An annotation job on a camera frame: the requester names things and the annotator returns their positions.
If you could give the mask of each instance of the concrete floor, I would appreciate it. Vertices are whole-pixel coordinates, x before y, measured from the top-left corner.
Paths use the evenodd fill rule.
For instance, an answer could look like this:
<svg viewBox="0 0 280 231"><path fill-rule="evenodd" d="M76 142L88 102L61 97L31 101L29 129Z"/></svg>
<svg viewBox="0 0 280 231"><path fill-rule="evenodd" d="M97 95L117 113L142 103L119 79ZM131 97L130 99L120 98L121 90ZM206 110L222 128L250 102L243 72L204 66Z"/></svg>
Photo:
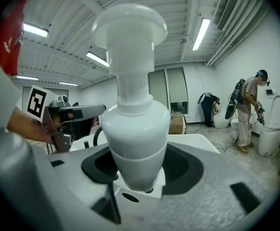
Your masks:
<svg viewBox="0 0 280 231"><path fill-rule="evenodd" d="M90 134L94 134L99 125L91 129ZM187 125L186 133L193 134L199 129L200 125ZM215 146L225 149L228 145L233 145L235 141L231 138L231 127L224 129L208 128L202 125L197 131L202 134ZM235 160L242 168L248 170L258 180L274 192L280 190L280 176L278 170L280 168L280 158L275 159L272 156L262 157L257 153L259 138L252 136L252 142L255 144L253 149L249 150L248 154L241 153L235 146L227 148L226 152L218 149L222 155L230 160ZM30 144L42 147L47 153L46 143L29 141Z"/></svg>

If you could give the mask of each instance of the gray shirt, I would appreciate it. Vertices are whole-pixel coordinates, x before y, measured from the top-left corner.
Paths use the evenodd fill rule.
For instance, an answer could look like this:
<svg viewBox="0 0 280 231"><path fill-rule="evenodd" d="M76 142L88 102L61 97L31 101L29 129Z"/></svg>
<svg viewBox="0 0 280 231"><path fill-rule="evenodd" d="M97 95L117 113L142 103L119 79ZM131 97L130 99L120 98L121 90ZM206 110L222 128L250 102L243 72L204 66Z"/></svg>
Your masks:
<svg viewBox="0 0 280 231"><path fill-rule="evenodd" d="M246 80L241 89L241 96L244 97L246 93L249 93L253 100L257 100L257 83L256 78L251 77ZM251 114L251 104L244 99L244 104L237 103L237 109L244 113Z"/></svg>

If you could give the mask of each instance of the fluorescent ceiling light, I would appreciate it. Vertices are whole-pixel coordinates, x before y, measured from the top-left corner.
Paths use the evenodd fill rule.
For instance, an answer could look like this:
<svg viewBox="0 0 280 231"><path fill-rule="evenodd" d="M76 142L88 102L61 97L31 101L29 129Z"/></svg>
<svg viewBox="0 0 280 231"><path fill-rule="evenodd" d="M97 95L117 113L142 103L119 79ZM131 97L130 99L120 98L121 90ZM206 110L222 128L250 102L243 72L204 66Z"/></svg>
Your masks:
<svg viewBox="0 0 280 231"><path fill-rule="evenodd" d="M201 42L204 38L204 35L205 35L205 33L208 29L208 26L209 26L210 22L211 22L211 20L203 19L198 37L197 37L196 42L195 42L195 44L192 48L193 51L197 51L199 49L199 46L200 46L200 44L201 44Z"/></svg>
<svg viewBox="0 0 280 231"><path fill-rule="evenodd" d="M103 65L105 65L106 67L109 67L109 64L107 62L105 62L102 58L98 57L97 55L93 54L92 52L89 52L87 54L87 56Z"/></svg>
<svg viewBox="0 0 280 231"><path fill-rule="evenodd" d="M18 78L18 79L38 80L38 78L35 78L35 77L20 76L20 75L17 75L17 78Z"/></svg>
<svg viewBox="0 0 280 231"><path fill-rule="evenodd" d="M73 87L77 87L77 86L78 86L78 84L65 83L65 82L59 82L59 84L61 84L61 85L73 86Z"/></svg>
<svg viewBox="0 0 280 231"><path fill-rule="evenodd" d="M24 30L26 32L34 33L42 37L47 37L48 35L48 30L28 23L24 23Z"/></svg>

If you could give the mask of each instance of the person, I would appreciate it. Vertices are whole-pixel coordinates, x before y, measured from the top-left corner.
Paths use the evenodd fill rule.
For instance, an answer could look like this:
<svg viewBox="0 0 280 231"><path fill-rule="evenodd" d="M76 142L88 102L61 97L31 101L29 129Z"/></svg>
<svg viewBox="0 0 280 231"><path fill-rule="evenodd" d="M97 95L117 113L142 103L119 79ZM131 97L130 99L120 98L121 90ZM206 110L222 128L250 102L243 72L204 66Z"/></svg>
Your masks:
<svg viewBox="0 0 280 231"><path fill-rule="evenodd" d="M0 21L0 67L10 77L17 75L18 56L24 39L23 22L26 2L27 0L13 0L3 11ZM59 116L55 115L52 120L58 129L61 126ZM17 107L10 116L7 130L18 133L26 139L53 144L51 137L40 123Z"/></svg>
<svg viewBox="0 0 280 231"><path fill-rule="evenodd" d="M258 113L259 107L257 105L257 86L265 85L267 79L267 72L262 69L256 73L255 77L250 77L245 81L240 92L243 103L237 103L239 127L238 148L243 153L248 153L248 148L253 148L254 146L251 142L251 105L255 108L258 118L260 118L260 114Z"/></svg>
<svg viewBox="0 0 280 231"><path fill-rule="evenodd" d="M205 96L201 106L204 114L204 123L207 127L212 127L212 112L213 115L217 113L216 104L220 104L220 99L213 94Z"/></svg>

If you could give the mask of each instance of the red shirt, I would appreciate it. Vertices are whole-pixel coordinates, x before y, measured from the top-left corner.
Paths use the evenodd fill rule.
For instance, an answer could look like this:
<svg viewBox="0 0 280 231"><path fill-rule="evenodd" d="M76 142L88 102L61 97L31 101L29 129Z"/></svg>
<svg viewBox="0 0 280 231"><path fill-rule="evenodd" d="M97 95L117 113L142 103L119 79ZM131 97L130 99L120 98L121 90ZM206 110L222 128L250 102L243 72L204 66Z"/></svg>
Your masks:
<svg viewBox="0 0 280 231"><path fill-rule="evenodd" d="M0 21L0 66L11 76L17 75L17 63L24 40L24 8L27 0L18 0L7 7Z"/></svg>

